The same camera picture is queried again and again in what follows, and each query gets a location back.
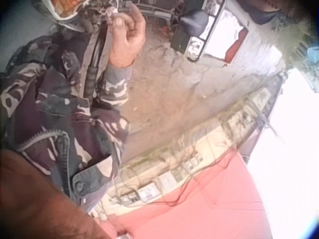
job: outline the bright sky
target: bright sky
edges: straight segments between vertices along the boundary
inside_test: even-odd
[[[307,238],[319,218],[319,95],[294,69],[248,163],[274,239]]]

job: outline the red fabric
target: red fabric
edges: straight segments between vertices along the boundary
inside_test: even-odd
[[[164,200],[175,200],[179,192],[171,192]],[[191,180],[177,206],[149,205],[111,221],[135,239],[271,238],[262,201],[241,155],[235,151]],[[100,225],[115,236],[109,222]]]

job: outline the camouflage uniform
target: camouflage uniform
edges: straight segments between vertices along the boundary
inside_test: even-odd
[[[1,148],[22,155],[90,211],[121,164],[129,123],[118,107],[128,99],[131,68],[108,64],[90,107],[79,96],[83,37],[42,36],[12,56],[1,75]]]

